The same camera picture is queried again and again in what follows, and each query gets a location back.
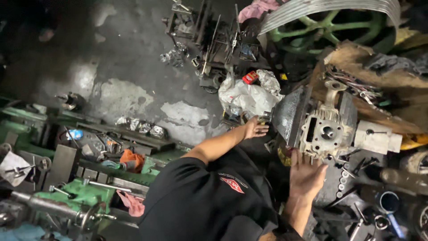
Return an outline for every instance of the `right hand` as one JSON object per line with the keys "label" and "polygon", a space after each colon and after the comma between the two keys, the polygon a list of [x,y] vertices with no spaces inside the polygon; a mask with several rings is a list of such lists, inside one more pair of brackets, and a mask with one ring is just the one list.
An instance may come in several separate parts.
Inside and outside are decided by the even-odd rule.
{"label": "right hand", "polygon": [[310,157],[294,149],[291,153],[290,197],[305,198],[310,203],[324,185],[327,165],[319,160],[310,163]]}
{"label": "right hand", "polygon": [[245,123],[245,139],[250,139],[253,137],[260,137],[265,136],[266,133],[269,131],[268,125],[260,125],[258,121],[259,116],[256,115],[253,118],[251,118],[247,123]]}

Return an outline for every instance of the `orange rag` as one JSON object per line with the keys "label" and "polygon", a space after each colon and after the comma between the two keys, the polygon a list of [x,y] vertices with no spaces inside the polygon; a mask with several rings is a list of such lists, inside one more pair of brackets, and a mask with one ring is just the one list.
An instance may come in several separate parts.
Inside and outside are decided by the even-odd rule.
{"label": "orange rag", "polygon": [[125,149],[125,151],[122,154],[122,157],[120,158],[121,163],[129,162],[135,160],[135,171],[141,171],[144,164],[144,157],[141,154],[138,153],[132,153],[131,150]]}

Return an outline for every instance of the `pink cloth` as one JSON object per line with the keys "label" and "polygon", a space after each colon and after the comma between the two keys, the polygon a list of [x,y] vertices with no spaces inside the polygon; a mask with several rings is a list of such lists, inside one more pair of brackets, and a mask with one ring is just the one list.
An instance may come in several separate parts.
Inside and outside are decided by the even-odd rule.
{"label": "pink cloth", "polygon": [[116,192],[119,195],[120,199],[122,199],[122,202],[125,207],[129,208],[129,215],[131,215],[132,217],[141,217],[141,215],[144,213],[144,198],[135,197],[126,192],[124,192],[125,195],[123,195],[120,193],[121,191],[119,190],[116,190]]}
{"label": "pink cloth", "polygon": [[268,10],[276,10],[279,4],[276,0],[254,0],[251,5],[246,6],[238,16],[239,22],[243,23],[249,18],[260,18],[263,12]]}

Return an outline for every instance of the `man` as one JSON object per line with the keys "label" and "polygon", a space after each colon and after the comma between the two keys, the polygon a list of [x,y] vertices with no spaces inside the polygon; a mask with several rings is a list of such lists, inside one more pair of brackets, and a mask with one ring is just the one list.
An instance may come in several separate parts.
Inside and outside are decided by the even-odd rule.
{"label": "man", "polygon": [[301,240],[327,165],[292,153],[289,198],[280,216],[270,185],[236,145],[266,135],[257,116],[204,140],[156,177],[144,201],[140,232],[156,241]]}

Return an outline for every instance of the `printed logo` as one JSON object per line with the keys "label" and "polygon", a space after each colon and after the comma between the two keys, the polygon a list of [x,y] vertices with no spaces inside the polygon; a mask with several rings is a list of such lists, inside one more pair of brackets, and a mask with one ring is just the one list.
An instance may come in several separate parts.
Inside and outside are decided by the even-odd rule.
{"label": "printed logo", "polygon": [[229,184],[229,186],[237,191],[238,193],[244,193],[241,189],[241,187],[239,186],[239,184],[233,180],[233,179],[226,179],[226,178],[220,178],[221,180],[223,180],[224,182],[226,182],[227,184]]}

